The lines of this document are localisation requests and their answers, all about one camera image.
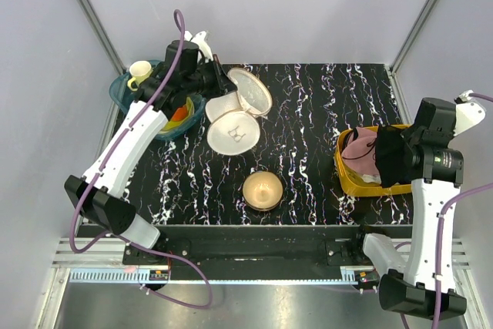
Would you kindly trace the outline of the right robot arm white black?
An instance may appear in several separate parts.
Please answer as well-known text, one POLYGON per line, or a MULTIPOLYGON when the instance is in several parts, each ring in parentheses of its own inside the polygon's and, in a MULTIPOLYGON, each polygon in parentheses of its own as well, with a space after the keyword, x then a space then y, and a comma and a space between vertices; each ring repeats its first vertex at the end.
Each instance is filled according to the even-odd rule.
POLYGON ((454 197, 464 172, 463 155, 448 146, 457 121, 454 103, 424 98, 403 132, 414 204, 409 257, 403 259, 382 233, 366 233, 349 247, 354 262, 376 268, 383 310, 429 319, 433 327, 467 310, 466 298, 455 290, 451 262, 454 197))

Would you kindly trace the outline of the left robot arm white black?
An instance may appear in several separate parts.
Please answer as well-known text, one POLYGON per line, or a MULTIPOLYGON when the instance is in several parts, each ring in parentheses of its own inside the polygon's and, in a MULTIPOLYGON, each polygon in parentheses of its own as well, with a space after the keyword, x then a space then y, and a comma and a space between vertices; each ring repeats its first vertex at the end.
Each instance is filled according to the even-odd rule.
POLYGON ((81 177, 71 175, 65 181, 75 208, 72 222, 85 217, 106 233, 139 245, 139 255, 149 264, 160 263, 166 245, 158 240, 159 230, 122 200, 129 175, 188 97, 217 98, 235 89, 207 42, 175 40, 168 45, 164 61, 139 84, 124 123, 99 158, 81 177))

